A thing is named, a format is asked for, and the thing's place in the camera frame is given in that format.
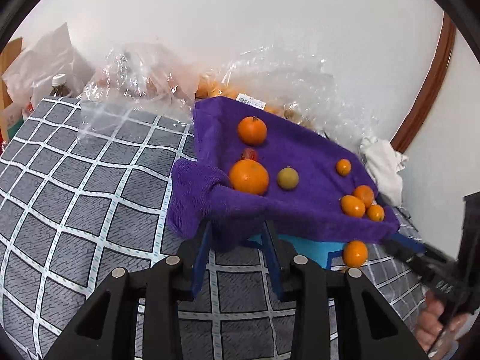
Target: sticker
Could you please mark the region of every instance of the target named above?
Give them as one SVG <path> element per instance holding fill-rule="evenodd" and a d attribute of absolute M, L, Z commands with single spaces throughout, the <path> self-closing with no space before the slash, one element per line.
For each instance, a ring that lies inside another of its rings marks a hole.
<path fill-rule="evenodd" d="M 247 96 L 243 93 L 239 93 L 236 100 L 240 103 L 248 104 L 259 109 L 264 109 L 266 104 L 263 101 L 254 99 L 253 97 Z"/>

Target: finger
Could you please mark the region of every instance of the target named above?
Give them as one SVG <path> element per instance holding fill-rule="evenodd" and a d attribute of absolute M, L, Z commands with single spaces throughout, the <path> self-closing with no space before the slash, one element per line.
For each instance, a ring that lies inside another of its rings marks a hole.
<path fill-rule="evenodd" d="M 426 345 L 427 347 L 430 347 L 431 344 L 435 342 L 435 336 L 426 332 L 422 328 L 419 328 L 415 331 L 415 337 L 422 346 Z"/>
<path fill-rule="evenodd" d="M 466 313 L 456 315 L 448 325 L 448 329 L 451 332 L 457 332 L 465 325 L 465 322 L 467 322 L 468 318 L 469 318 L 469 314 L 466 314 Z"/>
<path fill-rule="evenodd" d="M 437 337 L 443 328 L 443 325 L 438 322 L 438 317 L 426 310 L 423 310 L 418 317 L 417 325 L 419 328 L 425 330 L 427 333 Z"/>
<path fill-rule="evenodd" d="M 427 308 L 425 309 L 425 311 L 439 317 L 445 311 L 445 306 L 437 298 L 432 298 L 429 300 L 429 303 L 427 304 Z"/>
<path fill-rule="evenodd" d="M 430 345 L 419 343 L 424 352 L 428 352 Z"/>
<path fill-rule="evenodd" d="M 425 304 L 428 306 L 432 301 L 436 300 L 437 298 L 435 297 L 434 293 L 431 292 L 430 290 L 427 291 L 425 294 Z"/>

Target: gray blanket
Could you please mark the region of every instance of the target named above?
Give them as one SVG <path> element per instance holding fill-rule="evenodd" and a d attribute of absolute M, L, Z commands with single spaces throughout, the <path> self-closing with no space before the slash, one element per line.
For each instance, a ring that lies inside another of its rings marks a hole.
<path fill-rule="evenodd" d="M 77 100 L 44 99 L 0 158 L 0 322 L 26 359 L 45 356 L 113 268 L 145 269 L 181 242 L 165 215 L 172 164 L 195 158 L 192 128 L 138 111 L 110 116 L 122 123 L 80 143 Z M 363 272 L 412 328 L 423 302 L 416 276 L 379 246 L 369 252 Z M 178 306 L 184 358 L 288 359 L 294 306 L 276 299 L 261 252 L 211 251 L 198 298 Z M 142 331 L 141 304 L 138 358 Z M 335 359 L 333 301 L 330 333 Z"/>

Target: purple cloth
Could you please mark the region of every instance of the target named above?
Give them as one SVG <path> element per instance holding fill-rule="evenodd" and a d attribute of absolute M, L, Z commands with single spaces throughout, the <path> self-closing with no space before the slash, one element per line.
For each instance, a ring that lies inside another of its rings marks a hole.
<path fill-rule="evenodd" d="M 235 191 L 228 172 L 247 147 L 237 135 L 238 123 L 256 116 L 268 128 L 266 141 L 256 147 L 270 184 L 264 196 Z M 353 218 L 342 213 L 339 199 L 359 185 L 375 183 L 357 157 L 312 131 L 280 117 L 225 97 L 195 103 L 197 161 L 179 159 L 172 168 L 173 190 L 167 222 L 182 238 L 192 238 L 203 218 L 213 223 L 213 248 L 229 250 L 260 232 L 263 220 L 273 219 L 277 231 L 315 241 L 377 242 L 395 233 L 398 220 L 385 207 L 385 220 Z M 341 177 L 338 160 L 347 158 L 352 171 Z M 298 171 L 293 191 L 277 185 L 277 173 L 290 166 Z"/>

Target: bottle cap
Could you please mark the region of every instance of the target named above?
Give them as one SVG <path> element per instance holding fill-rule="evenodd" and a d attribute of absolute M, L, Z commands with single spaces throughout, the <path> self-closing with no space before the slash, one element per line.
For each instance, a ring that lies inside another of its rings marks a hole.
<path fill-rule="evenodd" d="M 66 82 L 67 82 L 67 75 L 65 73 L 57 74 L 52 78 L 53 87 L 64 85 Z"/>

